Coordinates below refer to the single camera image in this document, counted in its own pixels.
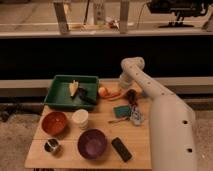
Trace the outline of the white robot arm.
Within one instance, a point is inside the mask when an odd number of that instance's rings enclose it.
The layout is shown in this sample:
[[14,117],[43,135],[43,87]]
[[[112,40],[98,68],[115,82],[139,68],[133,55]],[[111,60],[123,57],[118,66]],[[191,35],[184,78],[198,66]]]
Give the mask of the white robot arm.
[[152,99],[149,133],[152,171],[198,171],[194,138],[194,110],[173,91],[147,75],[142,57],[121,61],[119,84],[127,89],[135,81]]

